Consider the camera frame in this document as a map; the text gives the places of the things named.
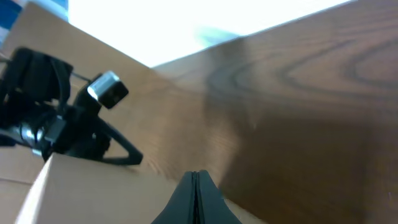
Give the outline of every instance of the blue fabric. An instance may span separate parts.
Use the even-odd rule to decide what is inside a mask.
[[[11,0],[0,0],[0,27],[10,29],[22,7]]]

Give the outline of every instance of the wood grain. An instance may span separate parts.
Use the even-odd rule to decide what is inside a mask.
[[[397,59],[398,2],[354,2],[155,68],[124,133],[269,223],[397,223]]]

